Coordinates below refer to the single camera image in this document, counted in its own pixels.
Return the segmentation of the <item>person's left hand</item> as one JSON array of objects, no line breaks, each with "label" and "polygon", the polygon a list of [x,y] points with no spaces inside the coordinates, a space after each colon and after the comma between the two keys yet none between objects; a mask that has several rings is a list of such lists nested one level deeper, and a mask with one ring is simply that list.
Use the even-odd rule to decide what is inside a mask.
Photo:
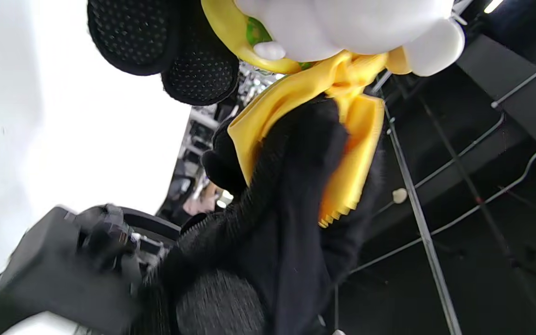
[{"label": "person's left hand", "polygon": [[176,101],[213,105],[239,85],[240,62],[211,28],[199,0],[90,0],[87,21],[108,63],[131,75],[159,74]]}]

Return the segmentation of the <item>person's right hand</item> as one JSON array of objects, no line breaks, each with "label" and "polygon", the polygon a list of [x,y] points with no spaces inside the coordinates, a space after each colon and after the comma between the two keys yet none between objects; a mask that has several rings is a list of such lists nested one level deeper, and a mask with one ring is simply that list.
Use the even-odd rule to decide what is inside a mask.
[{"label": "person's right hand", "polygon": [[231,121],[219,125],[201,160],[234,199],[181,229],[147,276],[131,335],[310,334],[356,264],[382,188],[382,150],[357,207],[321,228],[326,182],[348,136],[336,102],[319,95],[279,119],[261,143],[250,186],[227,132]]}]

